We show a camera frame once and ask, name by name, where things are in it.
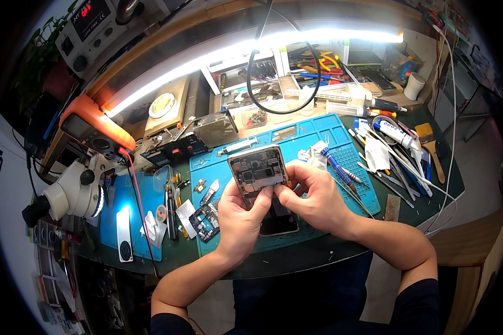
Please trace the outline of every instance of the multimeter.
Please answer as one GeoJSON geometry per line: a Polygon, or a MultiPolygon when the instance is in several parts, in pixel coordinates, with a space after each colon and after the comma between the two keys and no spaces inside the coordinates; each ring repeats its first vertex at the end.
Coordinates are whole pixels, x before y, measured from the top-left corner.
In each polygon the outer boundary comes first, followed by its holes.
{"type": "Polygon", "coordinates": [[[114,123],[86,94],[76,97],[60,117],[60,129],[81,144],[118,160],[120,147],[134,151],[136,141],[114,123]]]}

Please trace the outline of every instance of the red digital display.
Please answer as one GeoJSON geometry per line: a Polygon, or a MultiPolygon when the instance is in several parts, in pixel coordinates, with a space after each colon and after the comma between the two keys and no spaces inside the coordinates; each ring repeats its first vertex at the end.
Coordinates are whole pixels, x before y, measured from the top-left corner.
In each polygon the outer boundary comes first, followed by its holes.
{"type": "Polygon", "coordinates": [[[82,11],[81,11],[81,13],[80,13],[80,14],[81,14],[82,16],[86,16],[86,14],[87,14],[87,12],[89,12],[89,10],[91,10],[91,5],[89,5],[89,4],[88,4],[86,7],[84,7],[84,8],[82,9],[82,11]]]}

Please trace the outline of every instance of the plastic bottle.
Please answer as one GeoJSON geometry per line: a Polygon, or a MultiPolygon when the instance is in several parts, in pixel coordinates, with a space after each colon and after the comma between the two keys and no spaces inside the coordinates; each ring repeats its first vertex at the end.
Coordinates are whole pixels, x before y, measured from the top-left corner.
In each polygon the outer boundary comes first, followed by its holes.
{"type": "MultiPolygon", "coordinates": [[[[302,88],[302,90],[300,91],[300,96],[298,97],[298,103],[300,105],[303,105],[304,102],[306,102],[307,99],[309,99],[309,97],[311,97],[311,94],[313,94],[313,91],[314,90],[312,88],[310,88],[308,86],[304,86],[302,88]]],[[[315,105],[315,101],[310,101],[305,107],[303,107],[300,110],[300,114],[303,116],[312,116],[314,105],[315,105]]]]}
{"type": "Polygon", "coordinates": [[[379,119],[373,124],[373,126],[377,130],[380,130],[387,136],[393,138],[406,149],[414,149],[416,151],[419,150],[417,145],[414,143],[414,139],[409,134],[395,127],[393,124],[387,122],[386,120],[379,119]]]}

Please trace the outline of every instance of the paintbrush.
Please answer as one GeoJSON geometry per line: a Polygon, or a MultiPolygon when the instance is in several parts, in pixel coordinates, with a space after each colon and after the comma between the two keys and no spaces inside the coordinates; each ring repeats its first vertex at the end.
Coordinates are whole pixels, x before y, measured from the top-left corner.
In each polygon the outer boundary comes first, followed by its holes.
{"type": "Polygon", "coordinates": [[[436,166],[436,172],[438,173],[438,180],[440,183],[445,184],[445,175],[443,174],[442,165],[436,154],[436,140],[434,139],[434,133],[432,132],[430,123],[427,122],[416,125],[416,132],[419,136],[419,142],[421,142],[423,148],[427,149],[432,156],[432,160],[436,166]]]}

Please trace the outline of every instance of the led light strip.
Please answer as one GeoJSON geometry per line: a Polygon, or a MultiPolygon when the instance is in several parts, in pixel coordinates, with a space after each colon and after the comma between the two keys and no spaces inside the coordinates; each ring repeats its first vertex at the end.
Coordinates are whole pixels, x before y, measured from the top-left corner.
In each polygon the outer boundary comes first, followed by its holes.
{"type": "Polygon", "coordinates": [[[256,43],[253,40],[244,41],[233,46],[223,48],[221,50],[217,50],[211,52],[205,56],[196,58],[193,61],[190,61],[186,64],[183,64],[176,69],[169,71],[168,73],[156,78],[152,82],[148,83],[144,87],[140,88],[136,92],[134,92],[131,96],[123,100],[121,103],[116,105],[111,111],[106,111],[106,115],[108,117],[116,116],[120,111],[124,110],[131,104],[135,103],[140,98],[146,96],[147,94],[153,92],[158,89],[160,86],[174,80],[176,78],[182,77],[184,75],[190,74],[200,69],[200,67],[205,64],[214,63],[222,57],[227,57],[228,54],[237,54],[241,52],[241,54],[250,53],[251,49],[255,48],[270,48],[270,47],[279,47],[281,45],[287,45],[297,42],[302,42],[307,39],[309,41],[320,41],[324,40],[324,37],[328,37],[329,40],[336,39],[362,39],[374,42],[392,42],[392,43],[402,43],[403,34],[392,34],[385,32],[374,32],[369,30],[340,30],[340,29],[316,29],[316,30],[308,30],[300,34],[298,32],[282,32],[270,34],[264,37],[261,37],[256,43]]]}

